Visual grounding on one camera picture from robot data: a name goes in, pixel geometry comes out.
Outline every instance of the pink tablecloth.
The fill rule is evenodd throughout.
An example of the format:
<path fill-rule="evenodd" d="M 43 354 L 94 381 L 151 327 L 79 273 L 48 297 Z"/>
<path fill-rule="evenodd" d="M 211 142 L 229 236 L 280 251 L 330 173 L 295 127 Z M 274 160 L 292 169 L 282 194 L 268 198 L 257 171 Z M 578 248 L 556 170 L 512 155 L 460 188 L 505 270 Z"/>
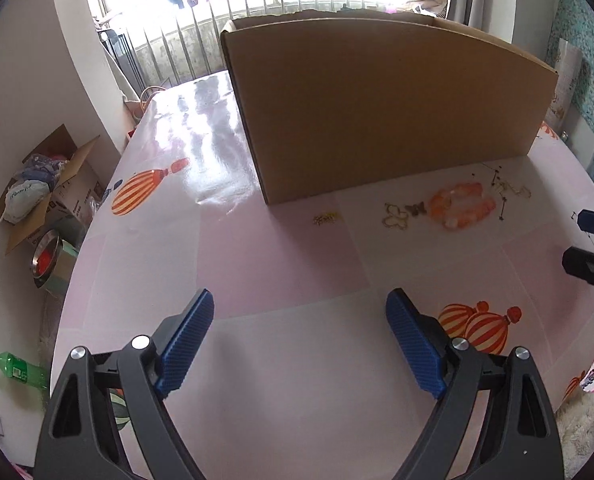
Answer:
<path fill-rule="evenodd" d="M 429 138 L 449 127 L 429 121 Z M 594 359 L 594 288 L 560 264 L 570 245 L 594 250 L 574 220 L 594 186 L 545 132 L 528 156 L 268 207 L 219 73 L 154 99 L 109 189 L 52 381 L 72 347 L 118 349 L 208 288 L 216 320 L 166 405 L 209 479 L 392 478 L 433 406 L 384 317 L 397 286 L 480 348 L 528 347 L 555 407 Z M 451 211 L 476 210 L 470 225 L 442 225 L 441 190 Z M 129 425 L 122 436 L 145 474 Z"/>

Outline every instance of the butterfly earring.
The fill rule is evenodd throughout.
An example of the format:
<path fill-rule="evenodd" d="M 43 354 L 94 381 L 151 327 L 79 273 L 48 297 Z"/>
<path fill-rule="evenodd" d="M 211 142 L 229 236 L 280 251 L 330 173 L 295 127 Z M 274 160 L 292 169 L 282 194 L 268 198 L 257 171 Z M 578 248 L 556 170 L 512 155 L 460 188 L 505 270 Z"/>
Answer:
<path fill-rule="evenodd" d="M 419 216 L 420 214 L 426 214 L 426 206 L 423 202 L 420 202 L 419 204 L 407 205 L 405 208 L 406 211 L 408 211 L 413 216 L 413 218 Z"/>
<path fill-rule="evenodd" d="M 381 222 L 387 228 L 408 229 L 408 213 L 401 211 L 399 206 L 386 203 L 386 216 Z"/>

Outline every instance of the hot air balloon print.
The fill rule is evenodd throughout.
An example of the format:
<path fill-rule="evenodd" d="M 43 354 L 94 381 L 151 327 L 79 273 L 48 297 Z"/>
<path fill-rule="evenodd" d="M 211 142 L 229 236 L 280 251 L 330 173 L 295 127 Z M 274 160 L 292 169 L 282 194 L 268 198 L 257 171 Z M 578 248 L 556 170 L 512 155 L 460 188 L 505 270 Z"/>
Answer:
<path fill-rule="evenodd" d="M 128 214 L 147 199 L 168 174 L 177 173 L 188 164 L 190 164 L 188 158 L 181 158 L 173 162 L 170 169 L 137 173 L 123 184 L 112 200 L 112 213 L 117 216 Z"/>
<path fill-rule="evenodd" d="M 508 309 L 505 316 L 493 312 L 477 312 L 466 324 L 465 338 L 480 352 L 500 355 L 508 339 L 508 327 L 522 318 L 518 306 Z"/>
<path fill-rule="evenodd" d="M 468 320 L 477 312 L 487 312 L 488 303 L 479 301 L 476 308 L 460 303 L 452 303 L 443 307 L 437 318 L 449 338 L 464 337 Z"/>
<path fill-rule="evenodd" d="M 561 402 L 566 402 L 566 399 L 573 394 L 574 390 L 577 388 L 577 386 L 579 386 L 581 384 L 581 381 L 584 380 L 585 376 L 586 376 L 586 371 L 584 370 L 583 372 L 581 372 L 581 375 L 570 379 L 570 382 L 568 383 L 568 387 L 566 388 L 566 392 L 564 393 L 564 400 L 562 400 Z"/>

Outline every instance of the cardboard box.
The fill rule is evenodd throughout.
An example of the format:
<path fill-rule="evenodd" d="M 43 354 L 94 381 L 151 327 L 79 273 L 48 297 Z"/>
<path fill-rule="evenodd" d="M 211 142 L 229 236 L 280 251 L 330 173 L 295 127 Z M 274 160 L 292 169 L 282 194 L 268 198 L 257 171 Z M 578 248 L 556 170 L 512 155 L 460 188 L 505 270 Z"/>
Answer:
<path fill-rule="evenodd" d="M 76 243 L 80 234 L 90 223 L 90 213 L 85 207 L 88 197 L 101 199 L 104 188 L 86 158 L 98 137 L 80 148 L 74 143 L 62 124 L 24 158 L 33 153 L 42 155 L 64 155 L 69 161 L 61 171 L 53 192 L 39 202 L 26 218 L 10 229 L 6 254 L 22 241 L 28 240 L 36 246 L 49 229 L 57 229 L 69 242 Z M 0 218 L 6 205 L 6 193 L 15 183 L 11 180 L 0 197 Z"/>
<path fill-rule="evenodd" d="M 410 12 L 251 16 L 221 44 L 266 203 L 525 155 L 557 73 Z"/>

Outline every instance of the bucket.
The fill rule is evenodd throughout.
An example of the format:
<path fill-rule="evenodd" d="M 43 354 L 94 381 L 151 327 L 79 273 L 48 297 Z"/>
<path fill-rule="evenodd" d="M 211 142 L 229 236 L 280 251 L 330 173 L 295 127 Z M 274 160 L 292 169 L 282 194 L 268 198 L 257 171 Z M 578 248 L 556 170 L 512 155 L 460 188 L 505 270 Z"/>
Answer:
<path fill-rule="evenodd" d="M 32 277 L 39 290 L 65 298 L 78 251 L 52 229 L 43 235 L 32 256 Z"/>

